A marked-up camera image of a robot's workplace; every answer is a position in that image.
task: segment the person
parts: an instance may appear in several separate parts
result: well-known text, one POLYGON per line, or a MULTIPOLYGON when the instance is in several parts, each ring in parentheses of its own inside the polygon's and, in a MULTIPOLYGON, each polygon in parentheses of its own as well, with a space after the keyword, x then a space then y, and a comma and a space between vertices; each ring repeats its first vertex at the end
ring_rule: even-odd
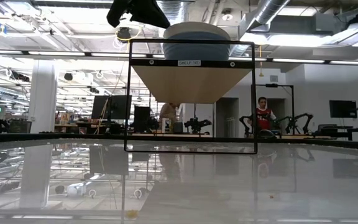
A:
POLYGON ((165 103, 160 110, 160 128, 162 128, 162 118, 168 118, 171 120, 171 123, 174 124, 177 122, 177 108, 179 108, 179 103, 165 103))
MULTIPOLYGON (((258 107, 256 108, 256 112, 258 115, 265 115, 270 117, 270 119, 275 120, 276 116, 273 114, 271 109, 267 108, 267 99, 266 97, 259 97, 258 99, 258 107)), ((270 130, 270 121, 261 116, 257 116, 258 127, 260 130, 270 130)), ((248 119, 247 122, 252 125, 252 120, 248 119)))

